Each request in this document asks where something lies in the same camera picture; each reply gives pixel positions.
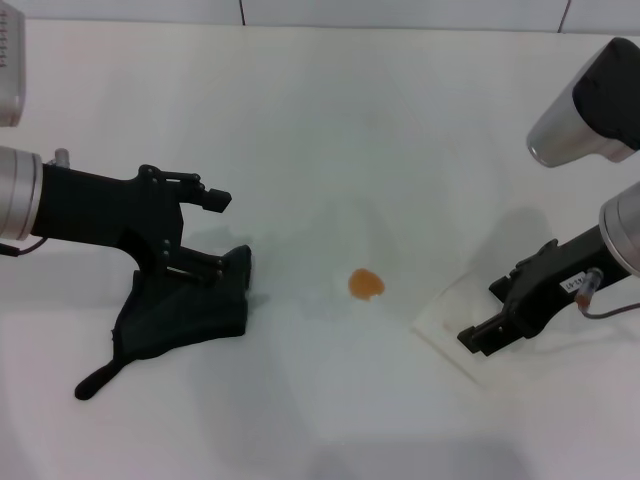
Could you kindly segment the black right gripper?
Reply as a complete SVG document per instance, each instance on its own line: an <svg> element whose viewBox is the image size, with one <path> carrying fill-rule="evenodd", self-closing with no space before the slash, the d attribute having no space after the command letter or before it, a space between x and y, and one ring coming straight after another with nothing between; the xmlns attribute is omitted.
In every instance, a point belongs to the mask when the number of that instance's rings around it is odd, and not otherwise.
<svg viewBox="0 0 640 480"><path fill-rule="evenodd" d="M488 357L517 340L537 336L574 302L575 293L562 284L592 268L602 272L602 288L630 276L609 252L597 226L562 245L551 240L490 284L491 294L503 303L502 312L462 330L457 340L472 354Z"/></svg>

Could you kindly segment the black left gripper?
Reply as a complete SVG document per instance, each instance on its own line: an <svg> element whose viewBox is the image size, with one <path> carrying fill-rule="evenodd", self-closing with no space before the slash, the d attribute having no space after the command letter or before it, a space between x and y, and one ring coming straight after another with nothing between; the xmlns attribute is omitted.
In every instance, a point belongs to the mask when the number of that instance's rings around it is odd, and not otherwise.
<svg viewBox="0 0 640 480"><path fill-rule="evenodd" d="M195 173L143 165L135 178L118 180L45 165L31 233L121 250L144 272L166 269L170 286L214 285L230 260L180 246L179 203L222 213L231 201L229 192L207 189Z"/></svg>

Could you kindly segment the translucent white plastic cup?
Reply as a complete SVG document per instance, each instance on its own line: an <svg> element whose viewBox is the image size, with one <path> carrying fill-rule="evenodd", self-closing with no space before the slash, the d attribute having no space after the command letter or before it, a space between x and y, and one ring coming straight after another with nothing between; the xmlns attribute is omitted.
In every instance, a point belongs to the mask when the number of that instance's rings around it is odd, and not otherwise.
<svg viewBox="0 0 640 480"><path fill-rule="evenodd" d="M467 380L485 390L494 389L503 379L503 365L480 352L471 353L458 334L493 317L500 307L476 273L469 271L431 300L412 330Z"/></svg>

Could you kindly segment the dark blue rag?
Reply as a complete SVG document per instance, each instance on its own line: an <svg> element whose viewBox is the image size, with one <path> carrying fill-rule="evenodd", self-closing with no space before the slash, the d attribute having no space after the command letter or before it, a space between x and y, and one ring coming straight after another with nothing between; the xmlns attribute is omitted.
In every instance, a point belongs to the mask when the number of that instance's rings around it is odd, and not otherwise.
<svg viewBox="0 0 640 480"><path fill-rule="evenodd" d="M252 252L241 245L221 257L210 282L177 272L151 275L136 270L132 290L112 329L113 356L75 388L86 401L124 367L192 344L240 337L248 321L247 291Z"/></svg>

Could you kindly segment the orange-brown liquid stain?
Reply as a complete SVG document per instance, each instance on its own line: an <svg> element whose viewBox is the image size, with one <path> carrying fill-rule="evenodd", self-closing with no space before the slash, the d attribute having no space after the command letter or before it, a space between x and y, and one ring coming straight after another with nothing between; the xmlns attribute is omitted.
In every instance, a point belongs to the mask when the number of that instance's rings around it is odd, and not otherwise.
<svg viewBox="0 0 640 480"><path fill-rule="evenodd" d="M352 297L370 301L385 292L385 283L374 272L359 268L352 272L348 280L348 289Z"/></svg>

